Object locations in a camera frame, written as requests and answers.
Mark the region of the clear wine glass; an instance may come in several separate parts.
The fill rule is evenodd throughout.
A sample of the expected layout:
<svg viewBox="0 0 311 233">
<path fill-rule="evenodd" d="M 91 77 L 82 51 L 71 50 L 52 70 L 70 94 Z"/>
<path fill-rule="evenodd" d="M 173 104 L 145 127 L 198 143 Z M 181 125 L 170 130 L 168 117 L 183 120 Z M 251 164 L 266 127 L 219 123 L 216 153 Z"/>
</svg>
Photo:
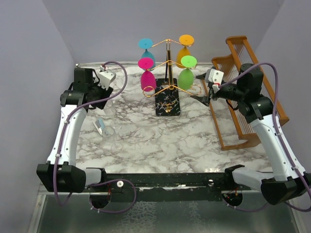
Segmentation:
<svg viewBox="0 0 311 233">
<path fill-rule="evenodd" d="M 118 141 L 117 133 L 111 126 L 104 127 L 101 146 L 104 149 L 111 149 L 113 154 L 119 154 L 123 151 L 123 144 Z"/>
</svg>

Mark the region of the pink wine glass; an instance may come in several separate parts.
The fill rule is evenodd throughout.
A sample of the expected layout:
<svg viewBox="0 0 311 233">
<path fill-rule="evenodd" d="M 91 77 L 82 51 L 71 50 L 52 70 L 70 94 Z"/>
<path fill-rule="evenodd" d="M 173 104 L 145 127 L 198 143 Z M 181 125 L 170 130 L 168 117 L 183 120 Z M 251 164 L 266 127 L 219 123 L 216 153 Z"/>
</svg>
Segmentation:
<svg viewBox="0 0 311 233">
<path fill-rule="evenodd" d="M 152 58 L 144 57 L 138 61 L 138 66 L 144 69 L 140 78 L 141 89 L 144 92 L 153 91 L 156 88 L 156 79 L 150 69 L 153 67 L 154 61 Z"/>
</svg>

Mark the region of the orange wine glass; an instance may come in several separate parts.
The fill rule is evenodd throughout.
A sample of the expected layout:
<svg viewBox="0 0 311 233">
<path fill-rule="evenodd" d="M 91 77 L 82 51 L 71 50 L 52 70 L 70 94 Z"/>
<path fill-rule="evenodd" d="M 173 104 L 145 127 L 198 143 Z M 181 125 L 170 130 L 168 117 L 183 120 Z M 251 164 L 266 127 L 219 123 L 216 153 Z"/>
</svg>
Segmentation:
<svg viewBox="0 0 311 233">
<path fill-rule="evenodd" d="M 194 38 L 193 36 L 189 34 L 184 34 L 179 37 L 179 43 L 182 45 L 182 49 L 178 52 L 177 57 L 176 57 L 176 63 L 178 68 L 185 68 L 181 64 L 181 59 L 184 56 L 191 55 L 189 51 L 189 47 L 191 47 L 194 43 Z"/>
</svg>

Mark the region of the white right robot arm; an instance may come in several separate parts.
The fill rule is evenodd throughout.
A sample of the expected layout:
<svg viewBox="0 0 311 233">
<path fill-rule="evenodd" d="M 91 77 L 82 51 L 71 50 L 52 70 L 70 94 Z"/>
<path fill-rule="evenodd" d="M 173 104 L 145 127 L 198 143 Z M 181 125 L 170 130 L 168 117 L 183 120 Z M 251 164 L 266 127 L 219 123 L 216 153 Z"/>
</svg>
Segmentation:
<svg viewBox="0 0 311 233">
<path fill-rule="evenodd" d="M 310 193 L 311 175 L 299 163 L 283 134 L 276 114 L 277 97 L 271 100 L 261 93 L 264 74 L 260 65 L 241 65 L 238 77 L 227 82 L 223 80 L 222 71 L 211 68 L 205 74 L 196 76 L 207 83 L 208 94 L 193 98 L 205 106 L 217 99 L 237 103 L 236 110 L 257 134 L 273 171 L 264 173 L 243 165 L 232 166 L 225 169 L 223 184 L 229 190 L 239 185 L 248 186 L 261 192 L 269 204 L 276 205 Z"/>
</svg>

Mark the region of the green wine glass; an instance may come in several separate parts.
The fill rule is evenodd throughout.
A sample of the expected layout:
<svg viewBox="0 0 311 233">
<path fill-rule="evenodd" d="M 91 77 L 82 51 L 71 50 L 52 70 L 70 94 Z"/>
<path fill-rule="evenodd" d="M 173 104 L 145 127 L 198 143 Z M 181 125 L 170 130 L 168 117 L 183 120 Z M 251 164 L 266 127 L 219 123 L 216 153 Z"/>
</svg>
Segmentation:
<svg viewBox="0 0 311 233">
<path fill-rule="evenodd" d="M 194 74 L 191 69 L 196 67 L 197 60 L 191 55 L 186 55 L 181 58 L 181 64 L 185 68 L 179 74 L 177 84 L 181 89 L 188 90 L 193 85 Z"/>
</svg>

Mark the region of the aluminium extrusion rail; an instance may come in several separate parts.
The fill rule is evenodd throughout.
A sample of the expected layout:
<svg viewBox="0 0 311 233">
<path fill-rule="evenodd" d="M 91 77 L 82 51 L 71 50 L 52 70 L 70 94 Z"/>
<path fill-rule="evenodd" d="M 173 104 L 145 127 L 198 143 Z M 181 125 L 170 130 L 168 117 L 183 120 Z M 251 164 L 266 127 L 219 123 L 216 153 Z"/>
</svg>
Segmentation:
<svg viewBox="0 0 311 233">
<path fill-rule="evenodd" d="M 84 192 L 87 192 L 87 189 L 84 189 L 82 192 L 72 192 L 73 195 L 76 195 L 76 194 L 83 194 Z M 38 189 L 38 193 L 39 194 L 45 194 L 45 195 L 54 195 L 54 192 L 53 191 L 48 191 L 45 186 L 43 184 L 40 184 L 39 185 L 39 189 Z M 70 192 L 60 192 L 58 191 L 58 195 L 67 195 L 69 194 Z"/>
</svg>

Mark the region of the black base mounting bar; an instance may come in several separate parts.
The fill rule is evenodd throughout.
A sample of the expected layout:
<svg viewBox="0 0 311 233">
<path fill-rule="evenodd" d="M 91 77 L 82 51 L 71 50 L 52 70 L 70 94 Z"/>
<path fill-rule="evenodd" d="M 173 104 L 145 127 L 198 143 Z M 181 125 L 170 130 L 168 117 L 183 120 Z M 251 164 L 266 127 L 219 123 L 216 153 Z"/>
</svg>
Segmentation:
<svg viewBox="0 0 311 233">
<path fill-rule="evenodd" d="M 111 194 L 114 202 L 136 201 L 221 201 L 221 193 L 233 194 L 250 190 L 245 185 L 229 185 L 220 173 L 108 173 L 104 181 L 111 184 L 94 185 L 85 189 L 91 194 Z"/>
</svg>

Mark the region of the small blue white card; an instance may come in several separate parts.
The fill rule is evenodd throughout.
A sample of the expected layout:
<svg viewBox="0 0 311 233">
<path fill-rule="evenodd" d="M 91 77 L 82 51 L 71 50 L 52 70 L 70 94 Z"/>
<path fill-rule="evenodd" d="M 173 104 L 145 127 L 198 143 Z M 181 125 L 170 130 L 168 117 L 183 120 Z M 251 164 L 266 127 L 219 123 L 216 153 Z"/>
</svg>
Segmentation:
<svg viewBox="0 0 311 233">
<path fill-rule="evenodd" d="M 103 129 L 105 128 L 105 124 L 103 122 L 103 119 L 99 118 L 99 119 L 93 121 L 93 125 L 95 126 L 98 133 L 102 136 L 103 135 Z"/>
</svg>

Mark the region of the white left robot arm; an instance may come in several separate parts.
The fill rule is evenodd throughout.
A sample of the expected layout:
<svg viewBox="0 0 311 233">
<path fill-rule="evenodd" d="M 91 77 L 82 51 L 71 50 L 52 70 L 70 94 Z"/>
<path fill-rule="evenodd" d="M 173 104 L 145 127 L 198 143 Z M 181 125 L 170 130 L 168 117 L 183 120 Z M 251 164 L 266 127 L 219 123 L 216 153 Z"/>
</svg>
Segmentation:
<svg viewBox="0 0 311 233">
<path fill-rule="evenodd" d="M 110 87 L 116 73 L 100 69 L 77 67 L 69 89 L 60 96 L 61 117 L 55 143 L 45 164 L 39 164 L 36 173 L 45 188 L 52 192 L 81 193 L 91 185 L 100 192 L 106 189 L 107 179 L 102 168 L 80 169 L 76 167 L 76 151 L 81 126 L 89 110 L 103 109 L 104 102 L 98 100 L 110 97 Z"/>
</svg>

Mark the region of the wooden tiered shelf rack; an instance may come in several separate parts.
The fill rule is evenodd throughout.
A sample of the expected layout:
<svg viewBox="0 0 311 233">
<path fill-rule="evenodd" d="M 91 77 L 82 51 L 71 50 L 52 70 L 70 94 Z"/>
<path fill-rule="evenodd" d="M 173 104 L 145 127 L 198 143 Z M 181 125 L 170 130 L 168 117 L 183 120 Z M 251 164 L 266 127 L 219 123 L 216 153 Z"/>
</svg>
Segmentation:
<svg viewBox="0 0 311 233">
<path fill-rule="evenodd" d="M 212 59 L 214 68 L 224 73 L 224 83 L 258 63 L 258 59 L 245 35 L 228 37 L 226 44 L 230 49 L 230 54 Z M 221 149 L 237 150 L 255 147 L 260 143 L 260 140 L 251 129 L 250 121 L 256 117 L 262 117 L 265 113 L 271 113 L 275 92 L 260 67 L 251 70 L 232 84 L 236 84 L 241 90 L 241 99 L 238 101 L 226 100 L 226 103 L 240 142 L 235 145 L 224 144 L 216 114 L 212 112 Z"/>
</svg>

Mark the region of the gold wine glass rack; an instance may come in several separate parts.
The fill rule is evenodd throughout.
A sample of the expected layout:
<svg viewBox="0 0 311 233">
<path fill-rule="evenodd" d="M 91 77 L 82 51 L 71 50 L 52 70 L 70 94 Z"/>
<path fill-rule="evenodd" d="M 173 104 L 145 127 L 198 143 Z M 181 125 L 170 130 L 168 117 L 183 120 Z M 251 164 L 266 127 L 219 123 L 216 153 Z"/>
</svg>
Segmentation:
<svg viewBox="0 0 311 233">
<path fill-rule="evenodd" d="M 150 69 L 156 80 L 156 88 L 150 92 L 142 92 L 148 98 L 155 98 L 155 115 L 157 117 L 175 117 L 181 114 L 179 92 L 198 96 L 202 89 L 193 83 L 190 89 L 184 90 L 177 84 L 178 76 L 184 69 L 178 68 L 176 63 L 177 54 L 182 49 L 179 41 L 164 39 L 159 43 L 153 43 L 151 48 L 160 44 L 166 45 L 166 61 L 159 65 L 154 62 Z"/>
</svg>

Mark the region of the blue wine glass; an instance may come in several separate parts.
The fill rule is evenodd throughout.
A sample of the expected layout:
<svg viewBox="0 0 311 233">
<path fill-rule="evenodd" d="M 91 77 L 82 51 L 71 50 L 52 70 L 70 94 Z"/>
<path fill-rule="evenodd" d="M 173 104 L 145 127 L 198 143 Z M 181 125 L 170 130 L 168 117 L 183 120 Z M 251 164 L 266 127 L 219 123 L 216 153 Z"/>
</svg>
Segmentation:
<svg viewBox="0 0 311 233">
<path fill-rule="evenodd" d="M 154 62 L 155 62 L 155 57 L 154 55 L 148 51 L 148 49 L 150 49 L 153 46 L 153 41 L 152 39 L 149 38 L 143 38 L 138 42 L 138 46 L 141 49 L 144 49 L 144 53 L 142 54 L 141 58 L 151 58 Z"/>
</svg>

